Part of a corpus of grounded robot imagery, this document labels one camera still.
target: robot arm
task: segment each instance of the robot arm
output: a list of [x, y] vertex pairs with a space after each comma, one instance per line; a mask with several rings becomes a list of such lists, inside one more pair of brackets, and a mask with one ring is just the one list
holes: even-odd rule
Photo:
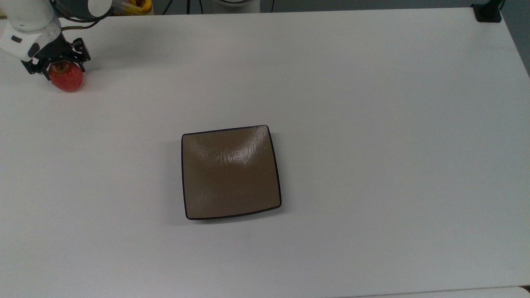
[[65, 11], [78, 18], [74, 21], [98, 22], [111, 13], [111, 5], [112, 0], [0, 0], [8, 20], [0, 48], [20, 59], [30, 74], [41, 73], [47, 79], [48, 66], [62, 60], [77, 63], [84, 71], [90, 56], [83, 40], [67, 42], [57, 14], [65, 16]]

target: floor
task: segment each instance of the floor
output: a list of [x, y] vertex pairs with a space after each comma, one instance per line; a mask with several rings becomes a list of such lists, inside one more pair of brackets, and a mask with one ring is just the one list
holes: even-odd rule
[[[155, 14], [185, 14], [185, 0], [152, 0]], [[204, 13], [212, 13], [212, 0], [191, 0], [190, 13], [200, 14], [199, 1]], [[273, 12], [377, 10], [400, 8], [470, 7], [486, 0], [274, 0]], [[270, 12], [273, 0], [261, 0], [261, 12]], [[506, 0], [504, 17], [526, 70], [530, 75], [530, 0]]]

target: brown square plate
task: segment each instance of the brown square plate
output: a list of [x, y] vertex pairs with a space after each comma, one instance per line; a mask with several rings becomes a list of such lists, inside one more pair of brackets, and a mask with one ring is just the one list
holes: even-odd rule
[[280, 180], [267, 125], [182, 136], [186, 217], [206, 220], [281, 206]]

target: table surface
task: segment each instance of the table surface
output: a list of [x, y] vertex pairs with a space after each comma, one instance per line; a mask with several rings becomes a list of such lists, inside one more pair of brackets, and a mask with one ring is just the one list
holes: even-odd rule
[[[530, 284], [530, 80], [470, 8], [112, 17], [62, 93], [0, 54], [0, 296]], [[184, 133], [266, 124], [283, 205], [184, 216]]]
[[520, 287], [483, 288], [477, 290], [429, 292], [398, 295], [368, 296], [374, 298], [530, 298], [528, 291]]

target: yellow object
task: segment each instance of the yellow object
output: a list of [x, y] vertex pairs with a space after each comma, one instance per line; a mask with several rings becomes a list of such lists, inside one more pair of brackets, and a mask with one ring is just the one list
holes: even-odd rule
[[153, 5], [151, 4], [151, 0], [145, 0], [144, 5], [142, 7], [136, 6], [135, 0], [129, 0], [132, 2], [130, 5], [127, 5], [125, 7], [125, 14], [126, 15], [146, 15], [153, 9]]

